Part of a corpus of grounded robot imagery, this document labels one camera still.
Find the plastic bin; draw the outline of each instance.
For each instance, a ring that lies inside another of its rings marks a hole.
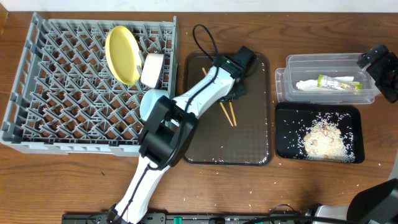
[[[326,104],[370,104],[380,94],[367,71],[360,69],[356,61],[361,54],[312,54],[290,55],[286,68],[275,71],[275,84],[279,102],[294,101]],[[329,77],[354,77],[363,89],[302,91],[296,83],[300,80],[317,80],[319,75]]]
[[[0,142],[24,153],[71,152],[138,156],[142,97],[149,88],[119,83],[105,57],[105,40],[126,26],[141,60],[165,55],[158,88],[174,97],[179,28],[172,22],[50,19],[34,13],[12,87]]]

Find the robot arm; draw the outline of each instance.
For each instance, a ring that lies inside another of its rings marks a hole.
[[[242,84],[248,63],[254,52],[243,46],[233,57],[216,59],[207,76],[192,89],[173,100],[159,98],[139,135],[139,163],[123,199],[108,212],[108,223],[138,223],[146,214],[149,199],[163,174],[175,166],[188,149],[198,125],[198,118],[217,100],[230,95],[234,85]],[[194,97],[187,111],[188,100]],[[164,121],[183,123],[172,131]]]

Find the yellow plate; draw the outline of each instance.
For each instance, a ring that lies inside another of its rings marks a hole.
[[[136,39],[124,26],[117,26],[108,34],[105,56],[112,75],[121,83],[134,85],[139,79],[137,65],[141,68]]]

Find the gray plastic dish rack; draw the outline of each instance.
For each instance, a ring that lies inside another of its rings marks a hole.
[[[159,88],[174,97],[178,65],[173,22],[50,19],[34,13],[0,142],[23,153],[138,156],[139,106],[148,87],[119,83],[105,57],[108,32],[127,27],[148,53],[163,53]]]

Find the wooden tabletop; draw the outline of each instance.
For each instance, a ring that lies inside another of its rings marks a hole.
[[[172,21],[181,30],[177,92],[185,58],[198,47],[196,23],[207,25],[220,52],[240,46],[275,69],[292,54],[366,52],[379,43],[398,52],[397,14],[41,12],[45,19]],[[31,12],[11,12],[0,37],[0,118],[4,116]],[[212,49],[204,32],[198,39]],[[397,152],[396,105],[381,95],[361,112],[366,160],[362,164],[293,161],[277,156],[264,167],[194,166],[180,161],[160,181],[150,208],[169,213],[268,213],[280,203],[305,212],[314,203],[349,205],[360,191],[387,180]],[[64,213],[107,210],[125,194],[137,158],[96,154],[22,154],[0,146],[0,223],[60,223]]]

